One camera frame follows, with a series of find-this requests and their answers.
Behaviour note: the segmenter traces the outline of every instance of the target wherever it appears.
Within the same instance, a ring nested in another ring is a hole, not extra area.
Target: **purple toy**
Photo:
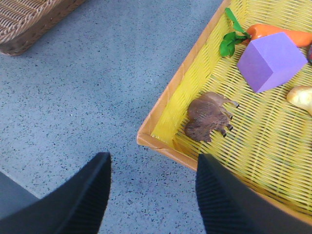
[[[285,33],[252,40],[237,66],[255,93],[289,81],[307,59]]]

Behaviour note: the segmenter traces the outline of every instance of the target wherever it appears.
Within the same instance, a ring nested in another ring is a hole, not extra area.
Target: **brown toy animal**
[[[233,115],[222,106],[227,102],[239,107],[237,102],[214,92],[204,93],[192,101],[188,108],[190,122],[185,126],[185,135],[195,141],[211,142],[210,131],[217,130],[225,137],[224,127],[226,126],[229,130],[233,129],[229,123]]]

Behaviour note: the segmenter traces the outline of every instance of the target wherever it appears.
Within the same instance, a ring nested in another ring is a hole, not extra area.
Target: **green leaves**
[[[236,32],[228,33],[224,36],[223,41],[220,44],[221,56],[232,56],[235,52],[235,45],[242,43],[246,39],[250,39],[251,36],[240,26],[235,15],[230,8],[225,8],[225,13],[230,20],[233,21],[233,28],[244,34],[244,36],[237,35]]]

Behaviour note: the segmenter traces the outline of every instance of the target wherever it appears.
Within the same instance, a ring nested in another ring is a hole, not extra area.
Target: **brown wicker basket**
[[[85,0],[0,0],[0,53],[20,55]]]

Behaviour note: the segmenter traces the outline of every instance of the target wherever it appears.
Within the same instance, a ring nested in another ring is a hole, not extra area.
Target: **yellow basket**
[[[294,86],[312,86],[312,66],[305,65],[285,85],[255,94],[236,66],[246,47],[236,46],[232,58],[219,54],[223,36],[232,31],[225,7],[245,29],[266,23],[312,31],[311,0],[224,0],[145,119],[137,142],[194,170],[198,153],[210,153],[266,199],[312,223],[312,117],[286,101]],[[187,108],[204,91],[240,103],[238,109],[226,105],[234,115],[233,131],[226,138],[213,131],[211,143],[183,133]]]

